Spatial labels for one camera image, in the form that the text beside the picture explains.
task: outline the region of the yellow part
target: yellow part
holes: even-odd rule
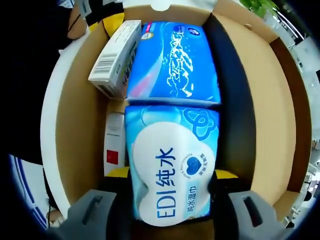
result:
[[[216,173],[217,179],[237,179],[238,178],[237,175],[225,170],[216,169],[215,173]]]
[[[127,178],[129,169],[130,167],[128,166],[125,166],[122,168],[116,168],[116,169],[113,169],[111,172],[109,172],[106,176],[114,177],[114,178]]]
[[[96,23],[92,24],[91,26],[89,26],[89,30],[92,32],[93,30],[96,29],[97,26],[98,26],[98,23],[96,22]]]
[[[124,19],[125,19],[125,14],[122,12],[122,13],[118,13],[118,14],[115,14],[112,16],[108,16],[102,20],[103,25],[104,25],[104,29],[106,30],[106,32],[108,33],[108,35],[110,37],[115,33],[115,31],[124,22]]]

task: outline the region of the wet wipes package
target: wet wipes package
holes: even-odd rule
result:
[[[127,89],[130,104],[208,107],[221,103],[217,72],[201,26],[144,25]]]
[[[165,227],[207,216],[219,114],[182,106],[127,106],[124,120],[135,218]]]

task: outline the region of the white box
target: white box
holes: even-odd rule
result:
[[[95,62],[89,81],[110,99],[125,99],[141,37],[141,20],[127,20],[115,31]]]
[[[104,133],[104,176],[112,170],[123,168],[126,162],[125,115],[112,112],[108,115]]]

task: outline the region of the tissue package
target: tissue package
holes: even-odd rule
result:
[[[164,227],[207,216],[219,114],[182,106],[127,106],[124,120],[134,217]]]
[[[219,104],[217,72],[202,27],[177,22],[145,24],[126,97],[131,104]]]

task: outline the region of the red label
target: red label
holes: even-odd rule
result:
[[[106,151],[106,162],[109,164],[118,165],[118,152],[107,150]]]
[[[150,31],[151,24],[152,24],[152,22],[149,22],[148,26],[146,26],[146,30],[145,30],[146,33],[148,33]]]

